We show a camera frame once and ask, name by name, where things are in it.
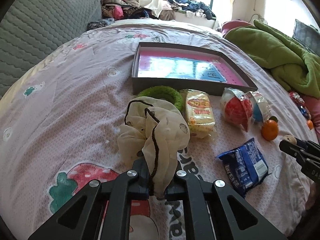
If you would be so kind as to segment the green blanket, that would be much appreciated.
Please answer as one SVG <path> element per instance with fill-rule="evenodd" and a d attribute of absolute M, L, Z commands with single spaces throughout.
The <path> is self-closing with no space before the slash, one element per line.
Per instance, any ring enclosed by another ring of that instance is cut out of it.
<path fill-rule="evenodd" d="M 319 98 L 319 56 L 295 39 L 257 20 L 229 30 L 225 39 L 269 70 L 285 90 Z"/>

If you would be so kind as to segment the orange mandarin with leaf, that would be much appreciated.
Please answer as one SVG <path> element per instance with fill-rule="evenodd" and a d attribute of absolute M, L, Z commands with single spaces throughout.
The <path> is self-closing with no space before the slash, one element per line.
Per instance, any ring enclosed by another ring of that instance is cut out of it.
<path fill-rule="evenodd" d="M 267 141 L 272 141 L 276 139 L 278 134 L 278 119 L 275 116 L 271 116 L 261 127 L 261 136 Z"/>

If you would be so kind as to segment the red surprise egg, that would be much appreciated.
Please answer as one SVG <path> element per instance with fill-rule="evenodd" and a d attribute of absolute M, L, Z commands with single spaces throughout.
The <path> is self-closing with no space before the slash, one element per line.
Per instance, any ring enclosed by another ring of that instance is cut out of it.
<path fill-rule="evenodd" d="M 242 90 L 225 88 L 220 106 L 222 115 L 228 123 L 241 126 L 245 132 L 248 132 L 253 116 L 253 105 Z"/>

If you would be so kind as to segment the clothes pile on windowsill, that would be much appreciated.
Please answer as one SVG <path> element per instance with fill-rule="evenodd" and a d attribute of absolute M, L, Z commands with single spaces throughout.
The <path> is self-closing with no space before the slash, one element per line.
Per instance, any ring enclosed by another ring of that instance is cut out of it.
<path fill-rule="evenodd" d="M 187 17 L 202 17 L 207 20 L 216 20 L 216 15 L 212 10 L 203 2 L 193 0 L 163 0 L 168 7 L 165 9 L 165 5 L 162 5 L 164 10 L 173 10 L 186 14 Z"/>

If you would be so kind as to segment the pink pillow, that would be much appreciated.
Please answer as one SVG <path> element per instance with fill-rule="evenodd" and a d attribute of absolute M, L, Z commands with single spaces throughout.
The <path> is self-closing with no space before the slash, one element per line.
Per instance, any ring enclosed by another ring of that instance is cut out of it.
<path fill-rule="evenodd" d="M 222 36 L 224 37 L 230 30 L 238 27 L 246 27 L 246 26 L 252 26 L 253 24 L 242 21 L 242 20 L 232 20 L 225 22 L 222 27 L 221 27 L 221 33 Z"/>

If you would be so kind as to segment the shallow box with pink book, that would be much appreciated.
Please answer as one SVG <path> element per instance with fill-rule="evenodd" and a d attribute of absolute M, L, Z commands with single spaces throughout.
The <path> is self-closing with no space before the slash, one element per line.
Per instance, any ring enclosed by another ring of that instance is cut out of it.
<path fill-rule="evenodd" d="M 132 65 L 133 93 L 155 86 L 195 89 L 221 96 L 225 88 L 258 88 L 220 51 L 172 43 L 140 42 Z"/>

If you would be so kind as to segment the walnut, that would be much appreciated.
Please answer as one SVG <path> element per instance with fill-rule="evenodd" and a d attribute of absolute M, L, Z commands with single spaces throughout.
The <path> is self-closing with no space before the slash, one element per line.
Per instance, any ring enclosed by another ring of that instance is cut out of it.
<path fill-rule="evenodd" d="M 286 140 L 294 145 L 297 144 L 297 139 L 293 135 L 287 134 L 287 135 L 283 136 L 282 139 Z"/>

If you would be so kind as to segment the dark patterned cloth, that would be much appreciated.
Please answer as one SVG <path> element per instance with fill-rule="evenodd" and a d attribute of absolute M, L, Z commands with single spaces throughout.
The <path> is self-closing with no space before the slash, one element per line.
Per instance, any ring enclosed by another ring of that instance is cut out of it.
<path fill-rule="evenodd" d="M 99 20 L 90 22 L 87 25 L 87 30 L 103 28 L 103 27 L 106 27 L 106 26 L 113 24 L 114 22 L 115 22 L 114 18 L 99 19 Z"/>

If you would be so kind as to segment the yellow snack packet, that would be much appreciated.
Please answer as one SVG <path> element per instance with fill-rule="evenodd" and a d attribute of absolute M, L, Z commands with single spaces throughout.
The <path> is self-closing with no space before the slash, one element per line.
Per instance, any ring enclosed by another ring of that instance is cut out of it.
<path fill-rule="evenodd" d="M 185 91 L 185 118 L 190 135 L 204 139 L 216 133 L 215 117 L 207 93 L 188 89 Z"/>

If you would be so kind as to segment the pink bedsheet with strawberries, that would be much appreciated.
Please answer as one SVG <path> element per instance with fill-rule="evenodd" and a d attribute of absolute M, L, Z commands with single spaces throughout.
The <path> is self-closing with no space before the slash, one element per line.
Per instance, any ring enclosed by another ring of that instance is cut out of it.
<path fill-rule="evenodd" d="M 140 42 L 186 44 L 224 53 L 256 84 L 278 118 L 279 134 L 317 140 L 287 91 L 243 51 L 205 31 L 174 23 L 131 20 L 88 31 L 17 81 L 1 100 L 1 218 L 16 239 L 27 239 L 92 179 L 108 181 L 127 170 L 117 137 L 133 97 L 131 68 Z M 182 168 L 205 181 L 228 180 L 218 155 L 254 139 L 268 176 L 246 200 L 289 236 L 309 207 L 312 181 L 295 159 L 225 122 L 210 98 L 215 140 L 191 140 L 178 152 Z"/>

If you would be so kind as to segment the blue cookie packet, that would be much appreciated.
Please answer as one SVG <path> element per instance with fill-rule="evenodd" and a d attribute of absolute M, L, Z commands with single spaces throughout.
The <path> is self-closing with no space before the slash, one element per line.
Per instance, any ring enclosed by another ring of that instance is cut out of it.
<path fill-rule="evenodd" d="M 217 157 L 222 161 L 235 191 L 242 197 L 268 176 L 268 165 L 253 138 Z"/>

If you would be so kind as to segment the wall television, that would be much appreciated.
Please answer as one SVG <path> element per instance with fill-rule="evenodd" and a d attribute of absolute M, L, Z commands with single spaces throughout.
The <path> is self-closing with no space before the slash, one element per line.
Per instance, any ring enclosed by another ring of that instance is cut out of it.
<path fill-rule="evenodd" d="M 308 51 L 320 56 L 320 35 L 319 31 L 313 26 L 295 20 L 292 37 Z"/>

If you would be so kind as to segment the grey quilted headboard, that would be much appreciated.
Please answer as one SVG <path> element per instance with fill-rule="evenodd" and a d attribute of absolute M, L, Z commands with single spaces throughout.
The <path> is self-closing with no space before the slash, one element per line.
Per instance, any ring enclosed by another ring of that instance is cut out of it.
<path fill-rule="evenodd" d="M 1 95 L 102 18 L 101 0 L 15 0 L 1 20 Z"/>

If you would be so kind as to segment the clothes pile by headboard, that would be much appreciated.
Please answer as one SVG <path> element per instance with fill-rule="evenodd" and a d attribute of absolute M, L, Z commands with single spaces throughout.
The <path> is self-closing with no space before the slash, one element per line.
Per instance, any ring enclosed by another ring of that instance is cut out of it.
<path fill-rule="evenodd" d="M 101 0 L 103 19 L 128 20 L 151 18 L 158 20 L 151 9 L 142 7 L 136 0 Z"/>

